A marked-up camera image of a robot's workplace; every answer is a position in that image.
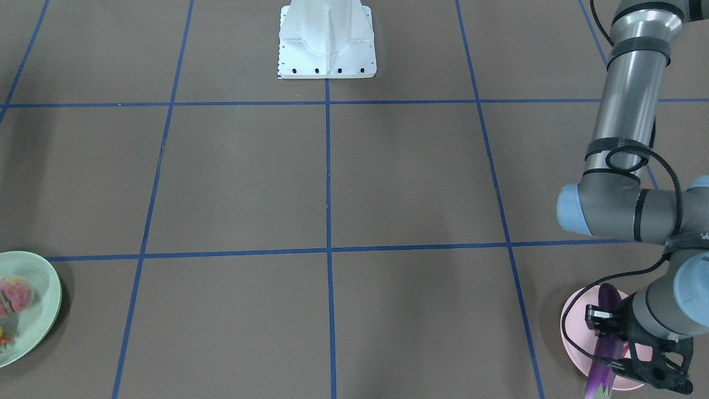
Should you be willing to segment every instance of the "white mounting plate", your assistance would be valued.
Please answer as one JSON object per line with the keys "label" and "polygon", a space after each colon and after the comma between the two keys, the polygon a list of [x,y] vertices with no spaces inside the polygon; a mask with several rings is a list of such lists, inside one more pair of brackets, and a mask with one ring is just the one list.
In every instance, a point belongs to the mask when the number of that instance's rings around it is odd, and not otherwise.
{"label": "white mounting plate", "polygon": [[[290,6],[281,9],[280,26]],[[372,9],[362,6],[372,28]],[[279,79],[358,79],[376,75],[374,41],[353,41],[340,52],[331,55],[328,70],[326,55],[310,51],[303,42],[280,40],[278,52]]]}

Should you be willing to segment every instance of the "plate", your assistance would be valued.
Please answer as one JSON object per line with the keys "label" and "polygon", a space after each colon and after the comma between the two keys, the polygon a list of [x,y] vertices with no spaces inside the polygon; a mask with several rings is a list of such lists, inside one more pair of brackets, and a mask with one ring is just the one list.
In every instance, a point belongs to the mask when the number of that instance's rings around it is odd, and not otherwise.
{"label": "plate", "polygon": [[0,253],[0,278],[13,274],[29,281],[35,297],[22,312],[0,319],[5,335],[11,340],[7,345],[0,345],[0,367],[25,356],[44,339],[57,319],[62,302],[57,271],[43,257],[22,251]]}
{"label": "plate", "polygon": [[[592,354],[596,350],[596,335],[593,333],[593,330],[588,329],[588,327],[586,326],[586,305],[598,305],[598,290],[599,286],[597,285],[596,287],[591,288],[585,294],[583,294],[579,298],[579,300],[576,301],[574,307],[569,310],[569,316],[566,317],[566,332],[569,334],[569,337],[590,354]],[[571,294],[571,297],[569,297],[569,299],[564,304],[564,307],[562,308],[562,315],[564,314],[566,307],[568,307],[569,303],[571,303],[571,300],[574,299],[576,294],[578,294],[579,292],[581,292],[581,290],[578,290],[575,293]],[[620,297],[622,299],[625,299],[627,297],[627,294],[623,292],[618,291],[618,293],[620,293]],[[559,330],[561,329],[561,325],[561,321],[559,321]],[[571,358],[571,361],[574,362],[574,365],[576,365],[580,372],[582,372],[585,376],[588,377],[588,371],[591,370],[591,360],[588,357],[584,356],[576,348],[571,346],[571,344],[564,339],[563,334],[562,342],[564,342],[564,348],[566,349],[566,353]],[[637,356],[640,358],[640,360],[651,359],[652,348],[640,345],[638,345],[636,348]],[[623,357],[630,358],[630,352],[627,350],[627,344],[624,348],[624,353],[625,355]],[[640,388],[642,385],[642,383],[639,383],[637,381],[628,380],[627,378],[619,376],[616,376],[615,380],[613,381],[614,390],[633,390],[636,388]]]}

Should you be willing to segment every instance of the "white bracket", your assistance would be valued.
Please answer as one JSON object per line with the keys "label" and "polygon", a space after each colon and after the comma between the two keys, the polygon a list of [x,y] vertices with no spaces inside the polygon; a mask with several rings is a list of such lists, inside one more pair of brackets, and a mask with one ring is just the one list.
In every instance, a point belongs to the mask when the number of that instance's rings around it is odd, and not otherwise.
{"label": "white bracket", "polygon": [[372,10],[359,0],[292,0],[281,10],[278,77],[376,74]]}

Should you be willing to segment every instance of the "blue joint cap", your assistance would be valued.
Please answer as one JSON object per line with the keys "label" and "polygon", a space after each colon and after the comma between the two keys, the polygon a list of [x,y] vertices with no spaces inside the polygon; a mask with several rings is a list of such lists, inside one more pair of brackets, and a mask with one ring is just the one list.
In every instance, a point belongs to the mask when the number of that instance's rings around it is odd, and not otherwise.
{"label": "blue joint cap", "polygon": [[579,185],[566,185],[557,200],[557,221],[562,229],[593,237],[581,208]]}
{"label": "blue joint cap", "polygon": [[704,175],[697,177],[694,179],[692,184],[689,185],[689,188],[687,191],[692,190],[693,188],[698,188],[698,187],[709,187],[709,176]]}
{"label": "blue joint cap", "polygon": [[687,317],[709,326],[709,252],[682,264],[674,276],[673,291],[677,305]]}

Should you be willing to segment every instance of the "pink fruit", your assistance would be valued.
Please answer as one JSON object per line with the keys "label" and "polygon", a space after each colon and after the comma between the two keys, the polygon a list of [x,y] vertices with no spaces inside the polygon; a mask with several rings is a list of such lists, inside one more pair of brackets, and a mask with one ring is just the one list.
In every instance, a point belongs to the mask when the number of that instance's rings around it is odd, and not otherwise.
{"label": "pink fruit", "polygon": [[24,277],[8,275],[0,279],[0,317],[22,312],[34,297],[35,292]]}

